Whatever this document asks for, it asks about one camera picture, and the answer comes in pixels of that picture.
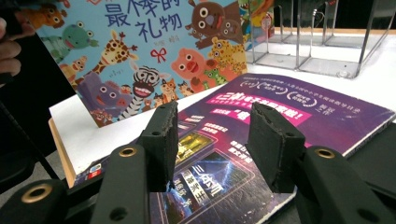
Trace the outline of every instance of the purple book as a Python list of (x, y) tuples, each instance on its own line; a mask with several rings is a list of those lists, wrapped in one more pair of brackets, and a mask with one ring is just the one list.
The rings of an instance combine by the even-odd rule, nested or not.
[[(342, 93), (279, 75), (245, 74), (178, 113), (174, 182), (150, 194), (152, 223), (260, 223), (293, 194), (269, 190), (245, 148), (253, 102), (279, 111), (305, 135), (306, 146), (348, 157), (395, 117), (395, 112)], [(75, 185), (105, 171), (92, 163)]]

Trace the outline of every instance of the white table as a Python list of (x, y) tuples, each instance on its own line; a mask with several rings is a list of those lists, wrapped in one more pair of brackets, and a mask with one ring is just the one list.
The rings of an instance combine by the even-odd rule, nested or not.
[[(249, 73), (278, 74), (298, 78), (321, 87), (339, 91), (396, 111), (396, 35), (388, 35), (355, 79), (326, 77), (286, 69), (252, 65)], [(202, 99), (217, 88), (196, 93), (178, 101), (178, 110)], [(146, 128), (154, 110), (109, 126), (98, 128), (82, 102), (75, 95), (49, 109), (49, 121), (61, 155), (69, 186), (76, 174), (92, 161), (103, 158), (121, 145), (136, 139)]]

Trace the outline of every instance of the acrylic stand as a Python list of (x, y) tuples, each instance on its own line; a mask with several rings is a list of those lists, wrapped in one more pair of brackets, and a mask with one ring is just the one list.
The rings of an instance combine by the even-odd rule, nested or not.
[[(366, 30), (345, 34), (335, 27), (338, 0), (275, 0), (280, 27), (264, 42), (253, 42), (249, 63), (332, 77), (357, 77), (361, 67), (387, 36), (396, 11), (394, 0), (374, 0)], [(293, 28), (293, 7), (297, 27)]]

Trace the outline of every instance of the children's book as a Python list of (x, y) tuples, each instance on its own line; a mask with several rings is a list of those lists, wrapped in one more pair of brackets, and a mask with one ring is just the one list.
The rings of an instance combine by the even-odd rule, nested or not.
[[(263, 223), (292, 199), (269, 190), (245, 148), (254, 102), (279, 111), (307, 147), (346, 157), (396, 118), (384, 107), (292, 77), (237, 77), (178, 112), (176, 187), (150, 194), (152, 223)], [(108, 163), (108, 157), (93, 162), (75, 185), (106, 174)]]
[(247, 71), (236, 0), (47, 2), (22, 11), (99, 127)]
[(274, 0), (238, 0), (238, 2), (242, 16), (242, 33), (247, 37), (246, 50), (275, 35)]

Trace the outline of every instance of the hand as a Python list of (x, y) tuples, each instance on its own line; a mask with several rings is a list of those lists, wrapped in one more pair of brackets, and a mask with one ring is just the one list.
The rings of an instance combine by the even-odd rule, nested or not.
[(0, 18), (0, 76), (3, 73), (15, 76), (21, 71), (21, 62), (15, 59), (21, 52), (21, 46), (14, 40), (35, 34), (35, 29), (21, 12), (16, 12), (15, 17), (21, 25), (22, 34), (13, 36), (6, 36), (7, 22)]

